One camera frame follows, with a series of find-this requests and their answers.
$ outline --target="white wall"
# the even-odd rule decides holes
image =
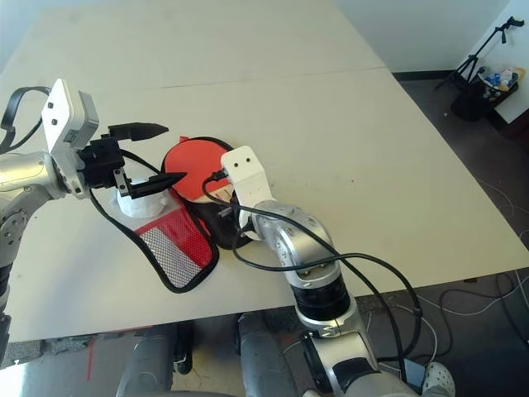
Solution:
[[[112,0],[0,0],[0,72],[43,9],[110,1]]]
[[[455,69],[509,3],[509,0],[335,1],[392,72]]]
[[[495,69],[506,66],[522,67],[529,74],[529,1],[511,0],[496,20],[487,28],[483,36],[475,43],[472,51],[477,50],[492,33],[494,27],[501,26],[513,16],[518,20],[525,19],[526,25],[510,27],[506,31],[507,44],[501,43],[501,35],[490,41],[479,54],[478,65],[487,65]],[[496,110],[506,122],[511,122],[529,108],[529,75],[520,82],[520,88],[513,95],[498,105]]]

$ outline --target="gray floor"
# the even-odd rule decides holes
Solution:
[[[457,95],[451,86],[433,92],[436,81],[403,82],[402,86],[416,101],[421,110],[437,127],[470,172],[492,186],[501,189],[520,208],[529,209],[529,156],[512,141],[503,139],[486,121],[463,122],[450,112],[450,103]],[[484,191],[497,206],[508,201],[497,190],[484,185]],[[519,234],[529,228],[529,213],[501,207],[512,228]],[[529,232],[524,242],[529,245]],[[529,271],[520,271],[522,278]],[[494,276],[483,277],[473,284],[463,281],[448,285],[422,288],[418,293],[437,301],[442,291],[449,288],[473,290],[482,294],[496,295]],[[503,291],[508,282],[503,280]],[[391,304],[410,304],[403,293],[389,294]],[[393,339],[386,317],[372,298],[359,299],[367,318],[372,315],[370,335],[379,355],[394,353]],[[491,299],[477,298],[461,293],[449,294],[446,307],[461,312],[481,309]],[[519,291],[506,298],[506,304],[523,335],[529,337],[529,315],[523,306]],[[439,352],[446,349],[446,326],[439,310],[422,303],[425,318],[436,329]],[[412,333],[412,317],[403,310],[395,309],[405,343]],[[277,335],[282,348],[296,341],[299,326],[292,309],[270,310],[267,322]],[[457,395],[462,396],[522,396],[529,390],[529,354],[513,333],[501,304],[495,304],[485,313],[472,317],[448,314],[454,333],[452,351],[441,357],[455,377]],[[197,321],[196,348],[193,354],[194,368],[186,376],[174,377],[176,390],[210,390],[243,396],[241,365],[232,342],[233,316],[206,318]],[[90,349],[66,352],[56,356],[45,354],[24,365],[12,366],[0,371],[0,395],[2,397],[57,397],[113,396],[123,367],[137,341],[132,333],[110,340],[98,340],[93,344],[90,379],[87,379]],[[424,328],[416,351],[412,354],[431,353],[432,339]],[[302,348],[294,345],[285,356],[295,368],[296,382],[300,391],[312,385],[303,361]]]

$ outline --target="table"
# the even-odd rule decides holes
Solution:
[[[339,251],[379,256],[414,286],[527,265],[529,254],[503,216],[332,2],[149,4],[43,14],[0,75],[2,106],[15,87],[61,76],[93,95],[101,133],[121,122],[169,127],[150,141],[124,144],[155,164],[180,135],[249,145],[275,198],[320,219]],[[85,45],[62,47],[80,41]],[[134,41],[141,41],[137,52],[126,52]],[[24,103],[18,131],[29,129],[41,104],[37,95]],[[23,150],[44,147],[40,134]],[[145,173],[133,164],[126,169]],[[110,193],[98,197],[114,211]],[[197,288],[173,294],[90,202],[48,203],[31,220],[13,266],[12,341],[293,303],[282,275],[220,251],[217,268]],[[259,243],[241,253],[276,263]],[[403,288],[388,272],[354,263],[379,290]],[[369,293],[347,269],[344,276],[353,294]]]

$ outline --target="mesh panel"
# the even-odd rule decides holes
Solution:
[[[184,208],[138,229],[169,281],[183,288],[212,260],[212,250]]]

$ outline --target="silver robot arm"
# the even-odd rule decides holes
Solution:
[[[332,244],[323,225],[312,215],[272,197],[265,170],[248,147],[227,152],[222,166],[233,184],[239,203],[290,218]],[[251,221],[255,232],[276,253],[281,266],[302,265],[331,256],[305,232],[284,220],[242,211],[241,227]],[[347,291],[338,261],[304,270],[285,272],[296,301],[296,313],[307,329],[305,357],[321,392],[336,396],[417,396],[400,379],[379,371],[369,336]]]
[[[10,99],[14,107],[6,112],[10,122],[21,90]],[[14,135],[5,118],[4,114],[2,128]],[[168,129],[150,123],[121,124],[109,127],[107,135],[88,144],[99,124],[92,98],[62,79],[57,79],[51,89],[41,118],[48,152],[0,155],[0,361],[11,321],[4,313],[9,273],[31,215],[47,201],[66,194],[85,199],[90,197],[90,189],[116,187],[121,196],[135,199],[167,189],[185,176],[160,173],[144,183],[132,184],[123,169],[125,161],[117,141],[148,139]]]

